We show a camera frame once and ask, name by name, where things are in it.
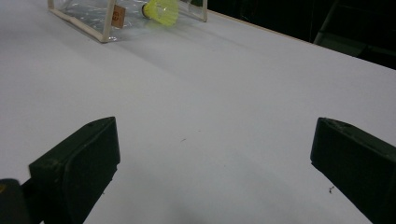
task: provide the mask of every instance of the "white surface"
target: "white surface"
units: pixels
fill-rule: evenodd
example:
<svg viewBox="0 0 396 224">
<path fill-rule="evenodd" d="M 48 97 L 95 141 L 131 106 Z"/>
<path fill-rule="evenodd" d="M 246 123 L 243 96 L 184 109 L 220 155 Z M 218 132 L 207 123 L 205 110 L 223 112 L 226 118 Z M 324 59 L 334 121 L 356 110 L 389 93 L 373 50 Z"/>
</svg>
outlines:
<svg viewBox="0 0 396 224">
<path fill-rule="evenodd" d="M 0 177 L 117 118 L 85 223 L 370 223 L 309 160 L 318 117 L 396 145 L 396 73 L 209 14 L 99 44 L 44 0 L 0 7 Z"/>
</svg>

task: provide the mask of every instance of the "clear plastic box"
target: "clear plastic box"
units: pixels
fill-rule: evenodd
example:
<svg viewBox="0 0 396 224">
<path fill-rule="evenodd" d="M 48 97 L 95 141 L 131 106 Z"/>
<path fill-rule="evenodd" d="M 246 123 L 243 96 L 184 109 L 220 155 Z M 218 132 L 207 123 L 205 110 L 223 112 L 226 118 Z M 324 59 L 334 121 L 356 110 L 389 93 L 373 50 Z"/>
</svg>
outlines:
<svg viewBox="0 0 396 224">
<path fill-rule="evenodd" d="M 143 12 L 144 5 L 150 1 L 163 0 L 48 0 L 48 7 L 49 11 L 58 17 L 106 43 L 122 40 L 126 33 L 147 32 L 152 27 L 160 25 L 148 19 Z M 186 18 L 207 20 L 207 0 L 166 1 L 177 4 L 176 23 L 184 22 Z M 113 22 L 119 18 L 118 8 L 124 8 L 125 14 L 120 15 L 123 24 L 116 27 Z"/>
</svg>

